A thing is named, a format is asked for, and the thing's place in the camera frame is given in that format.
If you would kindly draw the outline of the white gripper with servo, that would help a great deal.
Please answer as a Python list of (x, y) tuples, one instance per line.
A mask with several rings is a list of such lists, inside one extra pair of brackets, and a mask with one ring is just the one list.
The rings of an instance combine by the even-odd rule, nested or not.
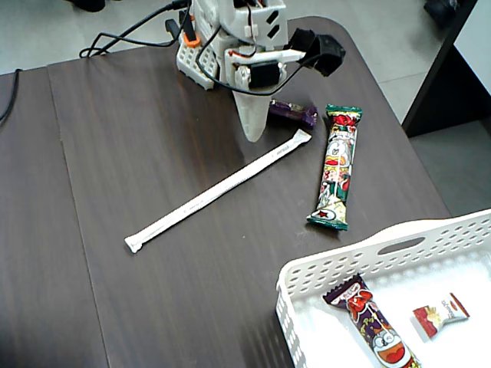
[(249, 142), (257, 142), (265, 130), (270, 94), (286, 80), (287, 64), (300, 61), (305, 51), (291, 48), (268, 51), (259, 46), (227, 48), (222, 58), (222, 83), (233, 92), (243, 133)]

